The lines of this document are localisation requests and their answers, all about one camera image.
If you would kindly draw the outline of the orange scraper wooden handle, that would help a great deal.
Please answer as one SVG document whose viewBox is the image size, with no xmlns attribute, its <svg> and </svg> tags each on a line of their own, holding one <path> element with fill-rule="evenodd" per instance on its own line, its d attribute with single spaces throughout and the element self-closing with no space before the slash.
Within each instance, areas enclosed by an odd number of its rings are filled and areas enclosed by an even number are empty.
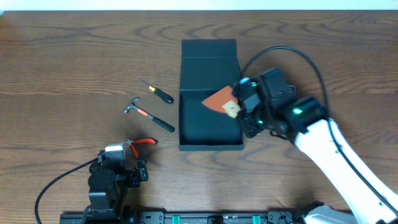
<svg viewBox="0 0 398 224">
<path fill-rule="evenodd" d="M 232 94 L 232 90 L 231 86 L 226 86 L 203 100 L 202 104 L 210 110 L 236 118 L 241 107 L 238 105 L 238 99 Z"/>
</svg>

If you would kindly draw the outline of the red handled pliers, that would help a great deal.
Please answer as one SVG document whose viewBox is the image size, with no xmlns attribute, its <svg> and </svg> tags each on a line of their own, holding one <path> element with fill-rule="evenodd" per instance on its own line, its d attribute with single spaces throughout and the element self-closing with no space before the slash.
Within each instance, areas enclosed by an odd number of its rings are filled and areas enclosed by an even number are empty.
<svg viewBox="0 0 398 224">
<path fill-rule="evenodd" d="M 132 140 L 132 139 L 127 138 L 124 142 L 130 147 L 130 149 L 132 150 L 133 155 L 136 159 L 139 158 L 139 152 L 136 149 L 136 146 L 141 146 L 144 144 L 158 144 L 158 140 L 156 140 L 154 138 L 144 138 L 144 139 L 140 139 L 140 140 Z"/>
</svg>

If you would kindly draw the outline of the small claw hammer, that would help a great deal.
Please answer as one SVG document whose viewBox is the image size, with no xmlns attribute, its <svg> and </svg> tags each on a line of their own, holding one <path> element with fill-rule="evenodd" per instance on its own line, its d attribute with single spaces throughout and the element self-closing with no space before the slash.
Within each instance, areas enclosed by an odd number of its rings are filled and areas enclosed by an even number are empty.
<svg viewBox="0 0 398 224">
<path fill-rule="evenodd" d="M 139 101 L 140 98 L 139 97 L 135 97 L 133 98 L 127 105 L 126 107 L 123 109 L 124 113 L 128 114 L 131 110 L 135 110 L 137 111 L 139 114 L 149 118 L 150 120 L 152 120 L 154 123 L 158 124 L 159 126 L 161 126 L 162 128 L 166 129 L 168 132 L 173 133 L 175 131 L 175 128 L 170 125 L 169 123 L 166 123 L 165 121 L 163 121 L 162 119 L 153 116 L 152 114 L 146 112 L 145 110 L 143 110 L 142 108 L 138 107 L 135 102 Z"/>
</svg>

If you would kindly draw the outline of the black yellow screwdriver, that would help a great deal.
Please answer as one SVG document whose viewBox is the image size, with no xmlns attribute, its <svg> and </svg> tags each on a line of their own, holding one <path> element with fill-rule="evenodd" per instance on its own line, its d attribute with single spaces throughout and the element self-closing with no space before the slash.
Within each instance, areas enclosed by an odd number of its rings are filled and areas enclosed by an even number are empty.
<svg viewBox="0 0 398 224">
<path fill-rule="evenodd" d="M 159 88 L 156 88 L 150 84 L 148 84 L 147 82 L 145 82 L 144 80 L 140 79 L 140 82 L 142 82 L 143 84 L 145 84 L 148 89 L 153 92 L 153 94 L 157 95 L 162 101 L 168 103 L 168 104 L 173 104 L 174 103 L 174 99 L 167 93 L 165 93 L 164 91 L 160 90 Z"/>
</svg>

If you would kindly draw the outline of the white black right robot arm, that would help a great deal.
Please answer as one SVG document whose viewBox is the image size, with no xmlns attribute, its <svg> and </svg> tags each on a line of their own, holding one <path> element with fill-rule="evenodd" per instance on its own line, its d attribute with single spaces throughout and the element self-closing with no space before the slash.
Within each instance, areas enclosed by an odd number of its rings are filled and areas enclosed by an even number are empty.
<svg viewBox="0 0 398 224">
<path fill-rule="evenodd" d="M 325 106 L 312 96 L 297 96 L 280 69 L 243 78 L 232 94 L 247 138 L 268 130 L 290 141 L 326 175 L 358 223 L 397 221 L 397 194 L 355 153 Z"/>
</svg>

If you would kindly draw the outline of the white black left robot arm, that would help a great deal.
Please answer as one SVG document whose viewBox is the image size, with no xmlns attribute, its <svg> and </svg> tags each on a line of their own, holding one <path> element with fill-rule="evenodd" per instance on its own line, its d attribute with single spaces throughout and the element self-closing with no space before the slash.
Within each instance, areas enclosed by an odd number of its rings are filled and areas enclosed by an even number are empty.
<svg viewBox="0 0 398 224">
<path fill-rule="evenodd" d="M 125 167 L 122 151 L 100 151 L 90 165 L 90 205 L 83 212 L 82 223 L 139 223 L 138 214 L 126 205 L 128 190 L 149 179 L 147 162 L 137 160 Z"/>
</svg>

